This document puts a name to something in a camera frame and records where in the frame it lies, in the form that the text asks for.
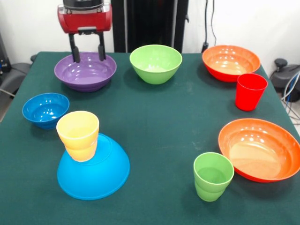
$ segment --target purple bowl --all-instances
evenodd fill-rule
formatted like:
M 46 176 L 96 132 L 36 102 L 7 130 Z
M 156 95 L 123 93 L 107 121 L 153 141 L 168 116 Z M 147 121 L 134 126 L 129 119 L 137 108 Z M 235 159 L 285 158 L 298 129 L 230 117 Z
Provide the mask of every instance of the purple bowl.
M 54 73 L 69 88 L 92 92 L 107 85 L 116 69 L 116 62 L 108 55 L 100 61 L 97 52 L 81 52 L 80 63 L 73 62 L 69 55 L 56 64 Z

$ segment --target green bowl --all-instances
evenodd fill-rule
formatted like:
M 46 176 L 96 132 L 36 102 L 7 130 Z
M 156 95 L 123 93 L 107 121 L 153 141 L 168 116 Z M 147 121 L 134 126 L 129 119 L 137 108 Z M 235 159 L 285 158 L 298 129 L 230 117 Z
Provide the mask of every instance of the green bowl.
M 150 84 L 167 82 L 182 62 L 181 54 L 165 45 L 139 47 L 130 54 L 129 59 L 140 78 Z

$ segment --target table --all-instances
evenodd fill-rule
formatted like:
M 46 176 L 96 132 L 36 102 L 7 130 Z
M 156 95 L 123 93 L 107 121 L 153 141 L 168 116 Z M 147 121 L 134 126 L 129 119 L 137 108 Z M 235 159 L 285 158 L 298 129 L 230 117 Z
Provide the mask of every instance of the table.
M 129 54 L 109 53 L 118 65 L 111 82 L 93 93 L 69 89 L 54 75 L 69 52 L 41 52 L 0 125 L 0 220 L 3 225 L 298 225 L 300 174 L 261 184 L 235 174 L 216 202 L 204 202 L 194 188 L 193 161 L 218 149 L 228 122 L 254 117 L 275 122 L 299 136 L 271 83 L 258 108 L 235 107 L 235 85 L 216 80 L 200 54 L 183 54 L 175 76 L 162 85 L 143 82 Z M 259 74 L 265 75 L 262 68 Z M 127 152 L 131 173 L 113 195 L 80 201 L 59 187 L 56 172 L 63 144 L 56 130 L 41 130 L 22 116 L 34 95 L 58 92 L 70 110 L 100 119 L 100 132 Z

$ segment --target blue bowl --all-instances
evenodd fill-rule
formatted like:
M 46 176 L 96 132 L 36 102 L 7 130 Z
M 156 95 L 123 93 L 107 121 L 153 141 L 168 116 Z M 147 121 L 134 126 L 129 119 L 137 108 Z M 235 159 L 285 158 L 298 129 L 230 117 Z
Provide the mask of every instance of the blue bowl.
M 42 129 L 54 129 L 70 106 L 68 98 L 58 93 L 44 93 L 29 99 L 23 106 L 23 116 Z
M 89 161 L 74 161 L 64 152 L 57 170 L 57 180 L 69 196 L 96 200 L 121 188 L 129 171 L 129 158 L 121 146 L 110 137 L 99 134 L 96 153 Z

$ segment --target orange bowl rim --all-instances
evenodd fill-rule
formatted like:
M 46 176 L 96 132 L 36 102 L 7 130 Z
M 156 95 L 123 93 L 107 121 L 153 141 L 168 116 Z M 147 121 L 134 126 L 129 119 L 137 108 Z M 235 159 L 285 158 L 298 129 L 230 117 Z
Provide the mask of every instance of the orange bowl rim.
M 225 127 L 229 126 L 230 124 L 232 124 L 232 123 L 234 123 L 234 122 L 241 121 L 241 120 L 255 120 L 255 121 L 262 121 L 262 122 L 266 122 L 266 123 L 268 123 L 268 124 L 270 124 L 270 125 L 272 125 L 272 126 L 275 126 L 275 127 L 279 128 L 279 129 L 281 129 L 282 131 L 286 132 L 287 135 L 290 135 L 291 138 L 297 143 L 298 149 L 300 149 L 300 144 L 299 144 L 299 142 L 297 141 L 297 139 L 296 139 L 290 132 L 288 132 L 286 129 L 284 129 L 283 127 L 281 127 L 281 126 L 279 126 L 279 125 L 277 125 L 277 124 L 275 124 L 275 123 L 272 123 L 272 122 L 270 122 L 270 121 L 267 121 L 267 120 L 262 120 L 262 119 L 257 119 L 257 118 L 242 118 L 242 119 L 237 119 L 237 120 L 232 120 L 232 121 L 230 121 L 229 123 L 227 123 L 226 125 L 224 125 L 224 126 L 222 127 L 221 131 L 219 132 L 219 136 L 218 136 L 218 145 L 219 145 L 219 149 L 220 149 L 222 155 L 224 155 L 224 156 L 227 157 L 227 158 L 228 158 L 228 156 L 226 156 L 226 155 L 223 153 L 223 151 L 222 151 L 222 149 L 221 149 L 221 146 L 220 146 L 220 136 L 221 136 L 221 133 L 223 132 L 223 130 L 225 129 Z M 255 178 L 255 179 L 260 179 L 260 180 L 265 180 L 265 181 L 280 181 L 280 180 L 286 180 L 286 179 L 288 179 L 288 178 L 294 176 L 296 173 L 299 172 L 299 170 L 300 170 L 300 165 L 298 165 L 298 169 L 297 169 L 294 173 L 290 174 L 289 176 L 282 177 L 282 178 L 279 178 L 279 179 L 265 179 L 265 178 L 254 177 L 254 176 L 251 176 L 251 175 L 249 175 L 249 174 L 247 174 L 247 175 L 250 176 L 250 177 L 253 177 L 253 178 Z
M 211 50 L 211 49 L 214 49 L 214 48 L 217 48 L 217 47 L 234 47 L 234 48 L 240 48 L 240 49 L 243 49 L 243 50 L 246 50 L 248 52 L 250 52 L 251 54 L 253 54 L 257 59 L 258 59 L 258 66 L 257 68 L 254 68 L 252 71 L 250 72 L 247 72 L 247 74 L 250 74 L 250 73 L 254 73 L 255 71 L 257 71 L 259 69 L 259 67 L 261 66 L 261 61 L 259 59 L 259 57 L 251 50 L 247 49 L 247 48 L 243 48 L 243 47 L 240 47 L 240 46 L 237 46 L 237 45 L 215 45 L 215 46 L 212 46 L 208 49 L 206 49 L 203 54 L 202 54 L 202 61 L 204 62 L 205 65 L 207 65 L 209 68 L 211 68 L 208 63 L 204 60 L 204 56 L 205 56 L 205 53 L 208 51 L 208 50 Z M 233 75 L 233 74 L 228 74 L 228 73 L 224 73 L 222 72 L 223 74 L 226 74 L 226 75 L 230 75 L 230 76 L 240 76 L 240 75 Z

